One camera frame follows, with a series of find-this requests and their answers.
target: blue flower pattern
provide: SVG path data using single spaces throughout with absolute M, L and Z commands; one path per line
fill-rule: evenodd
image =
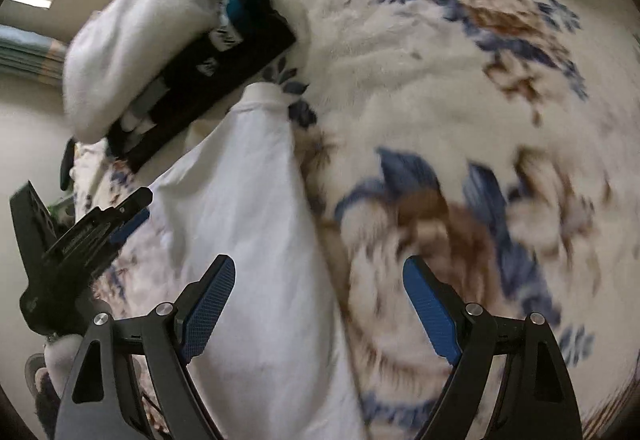
M 342 221 L 344 212 L 354 203 L 376 198 L 386 202 L 395 202 L 402 195 L 423 188 L 440 189 L 436 173 L 420 156 L 413 153 L 400 153 L 379 147 L 383 180 L 367 178 L 360 182 L 335 207 L 334 219 Z
M 580 26 L 580 17 L 558 0 L 549 0 L 549 3 L 538 3 L 538 8 L 542 12 L 542 17 L 546 24 L 558 32 L 561 30 L 560 24 L 554 19 L 554 16 L 558 16 L 560 22 L 571 33 L 575 33 L 577 28 L 582 28 Z
M 551 326 L 558 326 L 560 311 L 552 302 L 540 265 L 522 245 L 511 239 L 506 220 L 508 202 L 494 173 L 470 163 L 463 193 L 469 209 L 494 239 L 496 267 L 504 295 L 518 301 L 523 314 L 540 312 Z
M 105 271 L 105 274 L 107 276 L 107 279 L 111 283 L 111 286 L 113 287 L 113 289 L 115 291 L 117 291 L 118 296 L 120 297 L 120 299 L 122 299 L 123 302 L 126 302 L 127 301 L 127 297 L 126 297 L 126 294 L 125 294 L 124 285 L 122 283 L 122 280 L 118 276 L 118 271 L 117 271 L 115 265 L 113 265 L 113 264 L 110 265 L 108 267 L 108 269 Z
M 308 84 L 294 80 L 298 75 L 297 68 L 287 68 L 287 58 L 282 56 L 275 65 L 269 65 L 262 70 L 262 78 L 268 83 L 279 84 L 286 94 L 301 96 L 309 87 Z M 318 121 L 316 112 L 304 99 L 289 105 L 289 118 L 302 128 L 308 128 Z
M 565 328 L 558 340 L 564 363 L 569 367 L 575 367 L 581 360 L 588 359 L 593 351 L 594 338 L 594 334 L 586 333 L 584 325 L 580 326 L 575 334 L 572 325 Z
M 378 4 L 405 4 L 409 1 L 417 0 L 375 1 Z M 494 59 L 497 58 L 497 53 L 500 50 L 510 50 L 521 59 L 538 62 L 549 68 L 559 68 L 562 74 L 566 77 L 571 90 L 582 100 L 585 100 L 588 97 L 585 89 L 584 78 L 578 71 L 577 65 L 575 65 L 571 60 L 565 58 L 553 59 L 545 52 L 545 50 L 523 38 L 497 33 L 477 26 L 459 0 L 428 1 L 442 7 L 442 17 L 447 21 L 462 23 L 465 35 L 471 38 L 479 49 L 493 54 Z M 581 29 L 579 16 L 558 0 L 548 0 L 548 3 L 537 2 L 536 4 L 542 19 L 556 32 L 561 31 L 561 26 L 564 26 L 564 28 L 570 33 L 575 33 L 575 30 Z
M 91 204 L 94 201 L 94 198 L 88 194 L 85 198 L 84 198 L 84 210 L 85 212 L 89 212 L 91 210 Z
M 402 429 L 417 432 L 429 419 L 435 400 L 426 400 L 421 404 L 386 404 L 380 402 L 375 393 L 364 394 L 360 403 L 365 424 L 383 422 Z

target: folded clothes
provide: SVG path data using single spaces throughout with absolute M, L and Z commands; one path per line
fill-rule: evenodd
M 108 134 L 111 152 L 137 172 L 164 144 L 206 112 L 214 102 L 252 77 L 295 42 L 286 21 L 275 11 L 254 34 L 220 51 L 205 34 L 163 71 L 168 92 L 149 111 L 155 124 L 146 133 L 126 133 L 119 122 Z
M 110 150 L 133 171 L 295 42 L 271 0 L 218 0 L 218 12 L 217 27 L 173 58 L 112 124 Z
M 273 12 L 271 0 L 217 0 L 217 4 L 218 23 L 209 33 L 209 38 L 220 51 L 232 48 L 252 36 L 256 26 L 263 25 L 265 16 Z M 146 116 L 169 91 L 163 75 L 161 73 L 151 81 L 129 105 L 120 118 L 120 129 L 123 132 L 135 135 L 152 127 Z
M 111 1 L 66 56 L 65 112 L 75 137 L 104 137 L 164 66 L 217 23 L 216 0 Z

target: white towel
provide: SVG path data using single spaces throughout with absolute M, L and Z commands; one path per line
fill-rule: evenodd
M 98 142 L 162 68 L 218 24 L 215 0 L 113 0 L 66 54 L 65 112 L 76 138 Z

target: floral bedspread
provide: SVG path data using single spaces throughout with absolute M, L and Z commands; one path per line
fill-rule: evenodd
M 597 438 L 640 380 L 632 1 L 274 2 L 298 43 L 262 80 L 298 96 L 296 153 L 372 438 L 412 438 L 449 374 L 402 288 L 411 254 L 492 314 L 543 313 Z M 78 217 L 135 184 L 101 144 L 79 147 L 74 174 Z M 127 251 L 97 285 L 119 316 L 145 258 Z

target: white cloth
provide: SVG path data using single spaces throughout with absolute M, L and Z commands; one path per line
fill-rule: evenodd
M 60 337 L 55 341 L 47 339 L 44 345 L 44 362 L 49 370 L 53 389 L 60 398 L 81 343 L 82 336 L 73 334 Z
M 364 439 L 340 311 L 294 158 L 289 102 L 274 84 L 251 84 L 216 130 L 151 185 L 150 226 L 170 260 L 158 260 L 155 272 L 129 270 L 127 314 L 174 300 L 218 254 L 229 255 L 236 285 L 189 365 L 223 433 Z M 143 229 L 127 248 L 146 239 Z
M 218 24 L 215 0 L 113 0 L 66 54 L 65 112 L 76 138 L 98 142 L 162 68 Z

